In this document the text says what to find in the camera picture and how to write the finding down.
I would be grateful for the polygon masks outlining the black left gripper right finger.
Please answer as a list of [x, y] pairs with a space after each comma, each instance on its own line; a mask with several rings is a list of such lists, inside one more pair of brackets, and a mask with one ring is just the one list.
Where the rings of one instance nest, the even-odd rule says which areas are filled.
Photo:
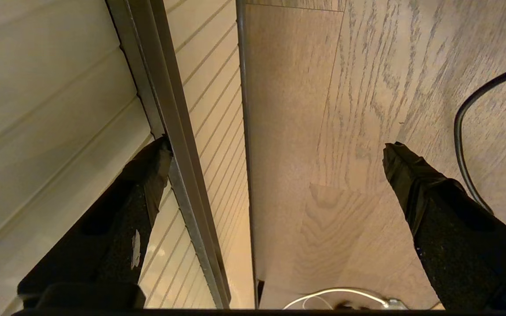
[[382, 164], [444, 308], [506, 310], [506, 224], [405, 144], [387, 143]]

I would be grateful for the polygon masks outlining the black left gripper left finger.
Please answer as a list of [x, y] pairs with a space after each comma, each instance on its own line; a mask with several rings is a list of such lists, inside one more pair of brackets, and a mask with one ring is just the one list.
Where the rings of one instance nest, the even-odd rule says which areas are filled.
[[138, 286], [173, 153], [163, 135], [146, 145], [19, 282], [26, 309], [142, 308]]

